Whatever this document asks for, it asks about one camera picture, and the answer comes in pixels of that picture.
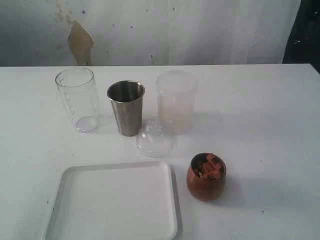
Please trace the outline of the translucent plastic container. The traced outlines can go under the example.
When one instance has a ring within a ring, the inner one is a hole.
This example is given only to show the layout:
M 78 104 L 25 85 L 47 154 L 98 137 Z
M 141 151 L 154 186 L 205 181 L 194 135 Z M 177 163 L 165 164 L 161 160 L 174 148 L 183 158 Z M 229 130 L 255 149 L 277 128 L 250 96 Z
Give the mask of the translucent plastic container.
M 180 135 L 192 128 L 197 79 L 182 70 L 169 70 L 156 79 L 158 118 L 169 132 Z

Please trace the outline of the stainless steel cup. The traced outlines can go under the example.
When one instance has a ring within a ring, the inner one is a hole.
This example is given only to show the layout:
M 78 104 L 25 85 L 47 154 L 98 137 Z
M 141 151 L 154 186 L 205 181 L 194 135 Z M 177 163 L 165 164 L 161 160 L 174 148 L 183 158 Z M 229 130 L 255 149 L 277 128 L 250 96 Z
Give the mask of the stainless steel cup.
M 143 96 L 145 87 L 136 81 L 113 83 L 106 91 L 121 135 L 132 137 L 142 126 Z

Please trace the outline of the brown wooden cup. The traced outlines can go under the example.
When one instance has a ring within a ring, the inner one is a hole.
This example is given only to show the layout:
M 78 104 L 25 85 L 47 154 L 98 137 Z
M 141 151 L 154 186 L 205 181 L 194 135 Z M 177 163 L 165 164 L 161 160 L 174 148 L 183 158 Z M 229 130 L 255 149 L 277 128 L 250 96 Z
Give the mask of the brown wooden cup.
M 189 192 L 193 197 L 201 201 L 216 200 L 224 190 L 227 173 L 223 179 L 218 181 L 201 180 L 193 172 L 191 162 L 186 175 L 186 184 Z

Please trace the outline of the clear plastic shaker cup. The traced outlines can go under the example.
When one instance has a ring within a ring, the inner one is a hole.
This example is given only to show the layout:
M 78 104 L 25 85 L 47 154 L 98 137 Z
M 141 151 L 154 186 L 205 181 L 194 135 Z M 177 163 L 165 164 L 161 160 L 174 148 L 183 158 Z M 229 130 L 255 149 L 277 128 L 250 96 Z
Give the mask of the clear plastic shaker cup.
M 81 133 L 98 128 L 100 104 L 95 76 L 85 67 L 72 67 L 58 73 L 55 84 L 72 126 Z

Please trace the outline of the clear dome strainer lid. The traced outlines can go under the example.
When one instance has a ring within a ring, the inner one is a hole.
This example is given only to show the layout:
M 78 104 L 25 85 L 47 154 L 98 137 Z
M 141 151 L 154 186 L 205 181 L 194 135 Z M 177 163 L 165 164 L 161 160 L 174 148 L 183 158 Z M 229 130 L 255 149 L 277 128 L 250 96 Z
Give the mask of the clear dome strainer lid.
M 136 136 L 138 151 L 148 158 L 166 156 L 173 148 L 173 135 L 157 118 L 145 119 Z

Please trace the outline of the white square tray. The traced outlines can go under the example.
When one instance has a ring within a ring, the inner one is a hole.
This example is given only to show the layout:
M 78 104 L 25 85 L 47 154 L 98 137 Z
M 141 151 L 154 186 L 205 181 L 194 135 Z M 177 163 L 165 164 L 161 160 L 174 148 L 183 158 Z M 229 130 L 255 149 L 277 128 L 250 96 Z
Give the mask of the white square tray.
M 44 240 L 172 240 L 178 233 L 169 164 L 76 165 L 60 177 Z

